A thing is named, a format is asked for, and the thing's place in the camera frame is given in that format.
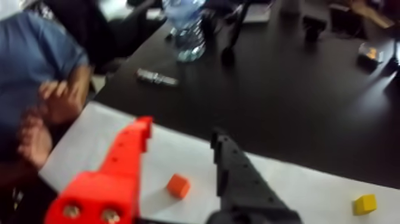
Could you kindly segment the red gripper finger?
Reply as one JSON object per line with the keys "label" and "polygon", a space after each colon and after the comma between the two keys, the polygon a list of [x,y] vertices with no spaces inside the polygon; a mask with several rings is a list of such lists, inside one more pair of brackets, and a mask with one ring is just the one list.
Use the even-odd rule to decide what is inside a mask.
{"label": "red gripper finger", "polygon": [[96,171],[79,173],[51,203],[45,223],[135,223],[140,216],[141,156],[152,136],[150,116],[119,131]]}

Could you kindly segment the person's right hand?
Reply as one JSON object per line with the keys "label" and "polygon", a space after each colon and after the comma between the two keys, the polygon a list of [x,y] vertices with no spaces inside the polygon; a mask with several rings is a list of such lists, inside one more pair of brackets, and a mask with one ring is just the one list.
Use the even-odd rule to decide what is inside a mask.
{"label": "person's right hand", "polygon": [[52,136],[43,119],[36,114],[25,116],[18,137],[18,153],[38,170],[43,168],[53,149]]}

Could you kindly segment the person's left hand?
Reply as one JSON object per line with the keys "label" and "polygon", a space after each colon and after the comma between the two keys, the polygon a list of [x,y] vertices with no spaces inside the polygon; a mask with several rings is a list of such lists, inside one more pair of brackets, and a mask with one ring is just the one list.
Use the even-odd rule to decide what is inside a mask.
{"label": "person's left hand", "polygon": [[72,70],[67,80],[42,83],[39,111],[43,118],[54,125],[77,119],[88,96],[91,75],[92,68],[81,65]]}

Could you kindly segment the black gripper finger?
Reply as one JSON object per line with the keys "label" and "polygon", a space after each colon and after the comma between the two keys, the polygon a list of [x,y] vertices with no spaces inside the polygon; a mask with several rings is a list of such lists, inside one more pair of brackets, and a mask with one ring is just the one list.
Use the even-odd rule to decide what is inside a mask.
{"label": "black gripper finger", "polygon": [[220,209],[207,223],[302,223],[298,212],[278,197],[228,134],[214,130],[210,147],[217,168]]}

